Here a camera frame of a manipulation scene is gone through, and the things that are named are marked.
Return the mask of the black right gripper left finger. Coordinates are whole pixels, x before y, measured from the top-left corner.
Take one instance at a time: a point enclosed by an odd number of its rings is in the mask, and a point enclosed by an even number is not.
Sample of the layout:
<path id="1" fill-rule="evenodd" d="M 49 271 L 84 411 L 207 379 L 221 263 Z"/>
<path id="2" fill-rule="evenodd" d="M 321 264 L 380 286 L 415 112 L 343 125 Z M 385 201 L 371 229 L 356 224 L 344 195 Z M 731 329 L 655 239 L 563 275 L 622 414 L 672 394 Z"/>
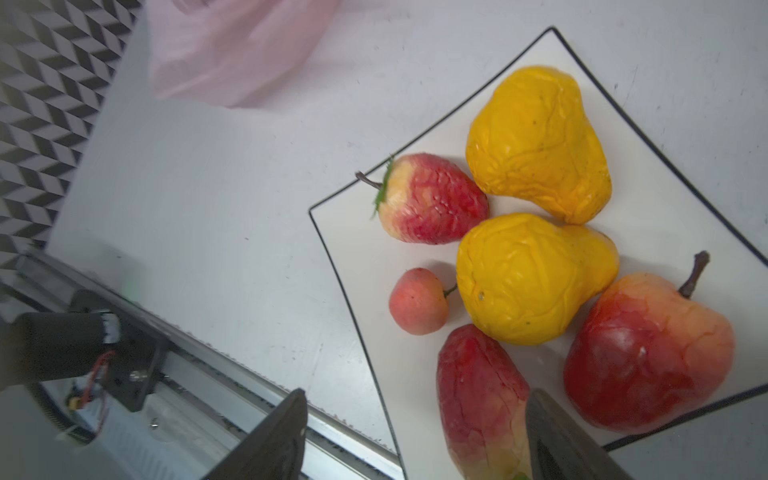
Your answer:
<path id="1" fill-rule="evenodd" d="M 292 391 L 204 479 L 277 479 L 300 477 L 306 448 L 308 402 Z"/>

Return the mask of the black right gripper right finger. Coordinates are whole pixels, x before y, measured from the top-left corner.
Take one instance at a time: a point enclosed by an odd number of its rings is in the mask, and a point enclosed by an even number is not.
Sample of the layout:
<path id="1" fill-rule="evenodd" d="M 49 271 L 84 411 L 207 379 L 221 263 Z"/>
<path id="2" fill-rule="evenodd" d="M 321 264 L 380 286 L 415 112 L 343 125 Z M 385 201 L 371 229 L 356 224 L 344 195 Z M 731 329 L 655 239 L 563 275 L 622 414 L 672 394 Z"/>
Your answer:
<path id="1" fill-rule="evenodd" d="M 531 391 L 525 422 L 534 479 L 631 479 L 544 390 Z"/>

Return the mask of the small fake strawberry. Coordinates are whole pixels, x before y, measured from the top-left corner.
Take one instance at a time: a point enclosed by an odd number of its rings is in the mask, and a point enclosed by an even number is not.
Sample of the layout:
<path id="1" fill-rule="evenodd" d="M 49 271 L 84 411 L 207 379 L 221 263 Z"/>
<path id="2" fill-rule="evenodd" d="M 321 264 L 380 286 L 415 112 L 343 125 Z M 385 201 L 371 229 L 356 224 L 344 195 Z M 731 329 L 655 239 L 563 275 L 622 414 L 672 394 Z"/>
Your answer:
<path id="1" fill-rule="evenodd" d="M 439 352 L 436 383 L 447 449 L 463 478 L 533 477 L 531 389 L 499 342 L 472 324 L 455 329 Z"/>

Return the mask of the red yellow fake pear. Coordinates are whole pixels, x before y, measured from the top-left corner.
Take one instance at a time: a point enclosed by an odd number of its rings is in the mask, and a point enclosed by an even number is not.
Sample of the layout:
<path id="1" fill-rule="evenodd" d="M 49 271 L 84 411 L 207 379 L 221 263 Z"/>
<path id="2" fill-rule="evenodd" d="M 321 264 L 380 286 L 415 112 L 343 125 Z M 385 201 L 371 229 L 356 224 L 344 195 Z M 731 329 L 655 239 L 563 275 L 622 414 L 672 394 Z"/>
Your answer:
<path id="1" fill-rule="evenodd" d="M 730 372 L 730 321 L 693 300 L 710 261 L 697 253 L 676 286 L 648 272 L 626 275 L 591 308 L 567 355 L 563 381 L 589 424 L 644 434 L 702 406 Z"/>

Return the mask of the yellow fake citrus fruit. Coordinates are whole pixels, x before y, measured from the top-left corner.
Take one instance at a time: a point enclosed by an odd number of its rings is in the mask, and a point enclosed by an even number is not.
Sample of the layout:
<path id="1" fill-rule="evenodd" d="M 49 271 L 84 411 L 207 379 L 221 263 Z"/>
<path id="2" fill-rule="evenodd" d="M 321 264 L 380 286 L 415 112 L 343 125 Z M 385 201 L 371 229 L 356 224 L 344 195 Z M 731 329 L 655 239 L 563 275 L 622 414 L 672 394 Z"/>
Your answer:
<path id="1" fill-rule="evenodd" d="M 497 341 L 523 346 L 561 336 L 619 267 L 606 235 L 529 213 L 481 222 L 462 238 L 456 259 L 458 291 L 472 323 Z"/>

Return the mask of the small pink fake peach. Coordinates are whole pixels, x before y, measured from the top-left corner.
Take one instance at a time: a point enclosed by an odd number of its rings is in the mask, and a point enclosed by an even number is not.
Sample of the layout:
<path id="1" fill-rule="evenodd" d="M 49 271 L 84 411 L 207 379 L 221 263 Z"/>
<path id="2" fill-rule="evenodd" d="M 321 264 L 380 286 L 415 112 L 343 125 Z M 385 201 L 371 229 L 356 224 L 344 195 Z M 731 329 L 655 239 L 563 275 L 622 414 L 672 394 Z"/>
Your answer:
<path id="1" fill-rule="evenodd" d="M 444 289 L 437 275 L 426 268 L 406 271 L 389 297 L 389 312 L 405 332 L 423 336 L 440 330 L 448 321 L 448 297 L 457 289 Z"/>

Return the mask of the red fake strawberry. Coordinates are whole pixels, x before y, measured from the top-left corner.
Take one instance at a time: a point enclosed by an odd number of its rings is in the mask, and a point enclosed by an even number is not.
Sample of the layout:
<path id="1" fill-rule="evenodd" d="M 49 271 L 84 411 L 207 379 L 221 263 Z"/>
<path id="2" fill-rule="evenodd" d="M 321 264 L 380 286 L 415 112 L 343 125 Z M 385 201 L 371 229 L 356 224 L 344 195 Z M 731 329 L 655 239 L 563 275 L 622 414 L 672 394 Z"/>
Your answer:
<path id="1" fill-rule="evenodd" d="M 381 181 L 358 171 L 375 188 L 375 214 L 384 231 L 406 243 L 442 245 L 461 240 L 490 217 L 485 193 L 456 164 L 418 153 L 390 158 Z"/>

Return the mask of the yellow fake lemon with stem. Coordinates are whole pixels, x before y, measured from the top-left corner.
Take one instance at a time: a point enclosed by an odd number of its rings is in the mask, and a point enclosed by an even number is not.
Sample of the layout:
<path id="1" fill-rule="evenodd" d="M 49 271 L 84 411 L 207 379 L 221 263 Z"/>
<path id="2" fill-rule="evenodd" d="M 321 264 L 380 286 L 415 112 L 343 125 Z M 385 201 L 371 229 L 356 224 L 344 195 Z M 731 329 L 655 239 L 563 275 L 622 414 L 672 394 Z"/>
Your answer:
<path id="1" fill-rule="evenodd" d="M 465 157 L 484 192 L 532 202 L 564 223 L 588 223 L 612 196 L 580 87 L 554 67 L 524 67 L 502 81 L 470 126 Z"/>

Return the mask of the pink translucent plastic bag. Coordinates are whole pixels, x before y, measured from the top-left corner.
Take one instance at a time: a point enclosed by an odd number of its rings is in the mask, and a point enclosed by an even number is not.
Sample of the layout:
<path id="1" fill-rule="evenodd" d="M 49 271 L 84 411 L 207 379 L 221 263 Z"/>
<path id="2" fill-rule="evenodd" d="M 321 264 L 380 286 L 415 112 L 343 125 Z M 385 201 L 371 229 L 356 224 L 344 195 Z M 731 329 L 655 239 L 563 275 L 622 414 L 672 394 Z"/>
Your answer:
<path id="1" fill-rule="evenodd" d="M 149 80 L 159 99 L 246 105 L 312 54 L 337 1 L 149 1 Z"/>

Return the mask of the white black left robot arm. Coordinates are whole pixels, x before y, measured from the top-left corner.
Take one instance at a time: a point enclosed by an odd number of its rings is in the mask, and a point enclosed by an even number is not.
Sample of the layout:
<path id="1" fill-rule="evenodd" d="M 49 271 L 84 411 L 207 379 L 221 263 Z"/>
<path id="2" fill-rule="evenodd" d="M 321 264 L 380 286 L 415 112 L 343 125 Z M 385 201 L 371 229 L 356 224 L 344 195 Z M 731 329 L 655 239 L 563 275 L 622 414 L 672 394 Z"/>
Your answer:
<path id="1" fill-rule="evenodd" d="M 139 313 L 90 290 L 65 312 L 30 312 L 1 327 L 1 387 L 83 376 L 112 352 L 106 392 L 140 411 L 160 380 L 169 340 Z"/>

